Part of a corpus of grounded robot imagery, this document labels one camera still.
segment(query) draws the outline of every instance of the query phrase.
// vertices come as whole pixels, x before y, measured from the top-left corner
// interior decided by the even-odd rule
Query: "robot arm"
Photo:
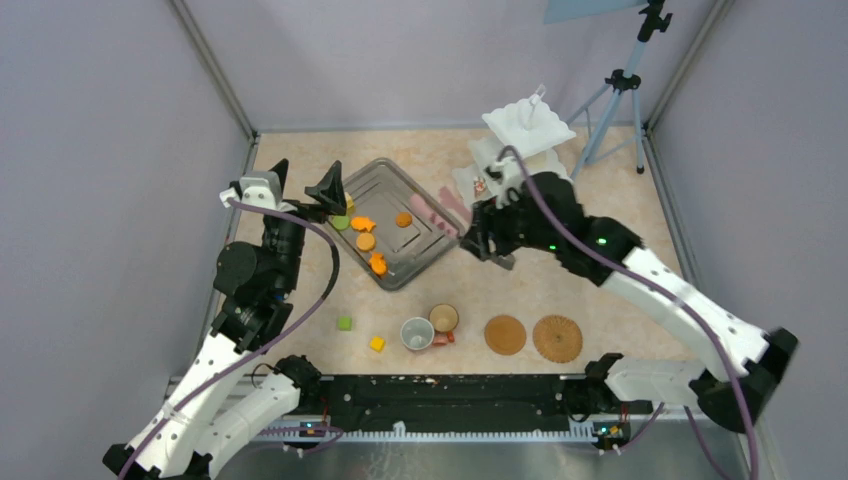
[[[314,223],[326,221],[330,214],[344,214],[340,162],[318,185],[306,189],[316,204],[282,199],[287,169],[288,161],[283,160],[270,172],[246,175],[233,182],[221,200],[227,206],[237,200],[290,212]],[[296,408],[300,398],[317,385],[320,373],[305,358],[289,357],[277,363],[262,388],[215,418],[238,380],[261,359],[256,356],[245,362],[245,357],[280,334],[293,308],[286,299],[297,287],[305,229],[271,216],[263,222],[261,246],[233,242],[219,254],[214,286],[226,295],[221,312],[197,358],[153,420],[126,445],[112,445],[103,457],[115,474],[140,450],[125,478],[214,478],[259,430]],[[189,398],[207,383],[205,390]],[[159,431],[145,443],[154,429]]]
[[[621,401],[653,400],[694,406],[719,425],[744,431],[729,378],[703,329],[681,308],[692,307],[727,352],[745,401],[756,420],[780,383],[797,339],[784,329],[767,333],[727,312],[674,274],[642,240],[618,221],[586,216],[569,179],[552,172],[533,175],[545,203],[563,226],[591,250],[674,293],[679,302],[594,260],[556,232],[531,197],[514,158],[500,158],[497,198],[473,206],[473,219],[460,246],[480,260],[497,259],[527,247],[550,252],[571,273],[627,299],[698,357],[677,362],[607,354],[590,362],[586,373],[603,380]]]

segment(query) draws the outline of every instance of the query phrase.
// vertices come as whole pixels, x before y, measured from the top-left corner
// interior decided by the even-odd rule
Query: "brown cup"
[[[450,332],[459,325],[459,313],[452,305],[448,305],[447,303],[433,307],[427,318],[433,324],[433,328],[440,333]]]

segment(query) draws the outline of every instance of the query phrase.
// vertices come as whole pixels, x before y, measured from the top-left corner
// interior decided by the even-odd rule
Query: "gray wall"
[[[194,351],[247,143],[165,1],[0,5],[0,471],[114,478]]]
[[[736,2],[657,132],[703,288],[801,347],[767,417],[792,478],[844,478],[848,3]]]
[[[644,115],[712,3],[668,0],[672,26],[638,70]],[[624,67],[643,18],[631,8],[543,25],[547,0],[188,4],[260,130],[477,126],[540,82],[568,116]]]

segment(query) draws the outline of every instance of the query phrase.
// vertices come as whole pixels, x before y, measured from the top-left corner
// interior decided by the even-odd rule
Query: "white plastic stand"
[[[540,85],[529,98],[483,114],[483,121],[494,135],[469,141],[474,163],[452,172],[466,206],[501,193],[501,186],[486,174],[486,168],[497,159],[504,145],[512,145],[521,153],[531,173],[554,172],[568,178],[553,147],[571,140],[576,133],[542,101],[544,95],[545,87]],[[475,189],[475,183],[480,181],[485,186],[482,192]]]

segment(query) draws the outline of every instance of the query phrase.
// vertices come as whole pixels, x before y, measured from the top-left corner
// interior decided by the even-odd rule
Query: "orange food toy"
[[[356,248],[363,252],[370,252],[377,246],[377,239],[370,233],[361,233],[356,237]]]
[[[395,218],[395,223],[400,228],[406,228],[412,225],[412,214],[409,212],[398,213],[398,216]]]
[[[371,265],[371,270],[377,275],[385,275],[389,271],[389,266],[386,265],[386,259],[383,258],[382,253],[372,253],[368,263]]]
[[[353,220],[350,221],[350,226],[357,232],[371,232],[374,230],[374,227],[377,226],[376,223],[371,221],[368,217],[353,217]]]

